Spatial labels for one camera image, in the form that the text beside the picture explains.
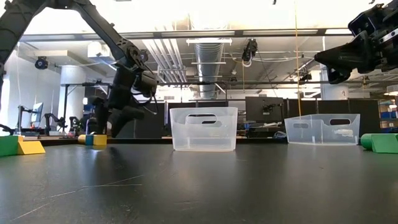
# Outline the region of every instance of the black table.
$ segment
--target black table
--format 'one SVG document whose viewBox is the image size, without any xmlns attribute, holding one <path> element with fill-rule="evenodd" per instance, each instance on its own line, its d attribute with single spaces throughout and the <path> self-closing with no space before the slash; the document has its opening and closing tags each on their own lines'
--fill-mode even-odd
<svg viewBox="0 0 398 224">
<path fill-rule="evenodd" d="M 45 149 L 0 158 L 0 223 L 398 222 L 398 155 L 360 146 Z"/>
</svg>

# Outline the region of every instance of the monitor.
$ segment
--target monitor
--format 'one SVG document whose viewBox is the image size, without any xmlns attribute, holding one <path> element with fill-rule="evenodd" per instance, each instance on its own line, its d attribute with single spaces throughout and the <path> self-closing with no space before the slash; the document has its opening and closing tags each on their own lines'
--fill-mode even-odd
<svg viewBox="0 0 398 224">
<path fill-rule="evenodd" d="M 248 96 L 245 102 L 246 121 L 255 121 L 258 123 L 283 121 L 283 98 Z"/>
<path fill-rule="evenodd" d="M 40 122 L 42 119 L 43 103 L 36 103 L 32 108 L 32 115 L 30 117 L 30 122 Z"/>
</svg>

